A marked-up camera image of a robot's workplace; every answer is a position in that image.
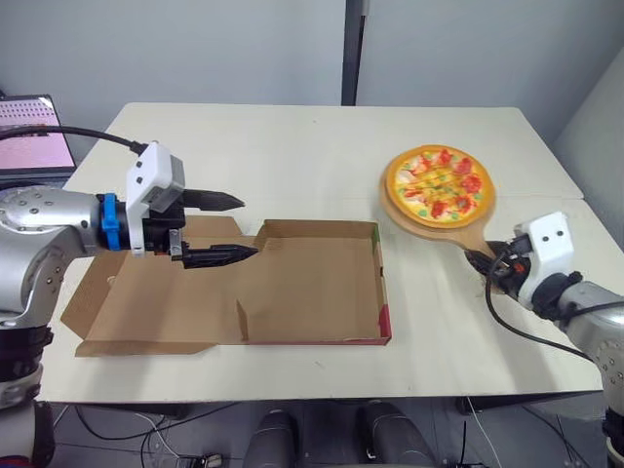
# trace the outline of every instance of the pizza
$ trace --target pizza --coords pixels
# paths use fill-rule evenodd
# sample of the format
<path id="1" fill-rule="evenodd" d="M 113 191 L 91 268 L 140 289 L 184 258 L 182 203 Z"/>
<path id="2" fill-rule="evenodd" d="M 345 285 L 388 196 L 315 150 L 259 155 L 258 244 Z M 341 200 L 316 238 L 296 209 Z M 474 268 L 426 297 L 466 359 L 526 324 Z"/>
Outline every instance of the pizza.
<path id="1" fill-rule="evenodd" d="M 448 146 L 421 146 L 391 163 L 386 189 L 409 218 L 432 227 L 469 224 L 491 204 L 494 189 L 475 158 Z"/>

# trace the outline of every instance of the cardboard box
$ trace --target cardboard box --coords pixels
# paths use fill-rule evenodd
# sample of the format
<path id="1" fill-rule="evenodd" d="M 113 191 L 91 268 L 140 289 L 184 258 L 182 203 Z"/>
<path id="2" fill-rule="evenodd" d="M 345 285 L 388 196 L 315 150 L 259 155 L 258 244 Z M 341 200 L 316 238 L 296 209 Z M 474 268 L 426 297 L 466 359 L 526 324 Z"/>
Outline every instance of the cardboard box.
<path id="1" fill-rule="evenodd" d="M 255 245 L 231 265 L 184 270 L 167 255 L 96 257 L 61 316 L 76 356 L 191 354 L 217 344 L 386 344 L 391 337 L 377 225 L 189 216 L 192 248 Z"/>

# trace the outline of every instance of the blue clamp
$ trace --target blue clamp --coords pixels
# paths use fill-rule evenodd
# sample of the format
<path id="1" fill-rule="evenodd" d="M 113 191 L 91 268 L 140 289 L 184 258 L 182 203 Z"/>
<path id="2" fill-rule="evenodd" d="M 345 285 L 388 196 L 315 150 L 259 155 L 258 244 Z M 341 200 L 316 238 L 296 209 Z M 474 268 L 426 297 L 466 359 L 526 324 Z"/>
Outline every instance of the blue clamp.
<path id="1" fill-rule="evenodd" d="M 119 242 L 119 219 L 117 219 L 116 200 L 114 193 L 104 195 L 104 218 L 101 221 L 101 230 L 106 234 L 108 249 L 121 251 Z"/>

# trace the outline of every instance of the white table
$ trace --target white table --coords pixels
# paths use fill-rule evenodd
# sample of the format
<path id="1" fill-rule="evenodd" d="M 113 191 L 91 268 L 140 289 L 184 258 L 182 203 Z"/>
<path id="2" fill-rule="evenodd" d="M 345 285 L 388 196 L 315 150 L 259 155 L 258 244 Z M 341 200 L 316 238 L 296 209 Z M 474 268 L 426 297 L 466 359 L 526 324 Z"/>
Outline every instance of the white table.
<path id="1" fill-rule="evenodd" d="M 74 358 L 80 338 L 59 316 L 90 264 L 80 259 L 65 275 L 52 322 L 42 399 L 153 403 L 601 388 L 593 365 L 498 326 L 485 307 L 482 278 L 463 252 L 404 233 L 377 203 L 378 177 L 397 153 L 429 142 L 462 148 L 499 186 L 489 239 L 507 239 L 514 224 L 563 210 L 576 268 L 624 293 L 624 253 L 517 109 L 133 103 L 109 131 L 158 139 L 184 161 L 189 188 L 245 200 L 232 214 L 248 234 L 268 217 L 378 220 L 394 336 L 385 347 L 217 346 L 191 356 Z M 133 161 L 124 148 L 100 142 L 66 188 L 123 196 Z M 349 183 L 340 184 L 346 170 Z M 535 174 L 532 182 L 527 173 Z M 511 299 L 495 302 L 512 324 L 569 344 Z"/>

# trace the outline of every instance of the white wall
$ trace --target white wall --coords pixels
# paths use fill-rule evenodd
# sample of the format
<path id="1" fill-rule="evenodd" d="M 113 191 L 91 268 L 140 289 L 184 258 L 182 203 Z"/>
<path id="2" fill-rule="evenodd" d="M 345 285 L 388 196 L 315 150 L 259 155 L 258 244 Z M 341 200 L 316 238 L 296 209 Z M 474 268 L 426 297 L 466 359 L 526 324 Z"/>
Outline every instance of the white wall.
<path id="1" fill-rule="evenodd" d="M 370 0 L 358 104 L 517 106 L 552 143 L 623 45 L 622 0 Z"/>
<path id="2" fill-rule="evenodd" d="M 0 89 L 104 129 L 129 101 L 340 104 L 339 0 L 2 0 Z M 84 155 L 92 141 L 74 138 Z"/>
<path id="3" fill-rule="evenodd" d="M 555 154 L 624 250 L 624 49 L 562 132 Z"/>

